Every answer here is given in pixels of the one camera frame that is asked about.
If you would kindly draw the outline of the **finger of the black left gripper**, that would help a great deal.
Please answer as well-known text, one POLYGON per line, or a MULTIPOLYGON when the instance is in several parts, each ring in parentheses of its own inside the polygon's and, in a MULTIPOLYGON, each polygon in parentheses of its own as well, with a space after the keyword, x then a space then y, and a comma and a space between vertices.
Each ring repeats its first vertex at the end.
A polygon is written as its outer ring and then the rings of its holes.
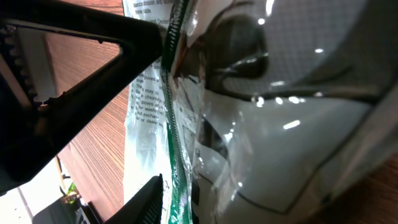
POLYGON ((2 1, 1 193, 32 180, 161 53, 160 27, 148 21, 63 1, 2 1), (39 102, 12 62, 11 27, 110 42, 120 52, 60 96, 39 102))

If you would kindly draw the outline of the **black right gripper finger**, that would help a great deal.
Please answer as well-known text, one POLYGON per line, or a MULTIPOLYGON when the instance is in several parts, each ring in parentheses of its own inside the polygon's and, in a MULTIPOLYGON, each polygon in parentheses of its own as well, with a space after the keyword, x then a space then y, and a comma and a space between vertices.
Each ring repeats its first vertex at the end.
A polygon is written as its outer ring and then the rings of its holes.
POLYGON ((162 175, 153 176, 104 224, 160 224, 163 194, 162 175))

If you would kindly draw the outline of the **green sponge package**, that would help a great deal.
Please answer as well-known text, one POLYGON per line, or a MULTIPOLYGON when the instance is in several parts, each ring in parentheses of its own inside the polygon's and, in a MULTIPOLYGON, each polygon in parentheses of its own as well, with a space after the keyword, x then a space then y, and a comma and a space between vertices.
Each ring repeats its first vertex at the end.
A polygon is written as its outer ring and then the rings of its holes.
POLYGON ((124 199, 162 223, 299 223, 397 151, 397 2, 124 1, 164 52, 129 86, 124 199))

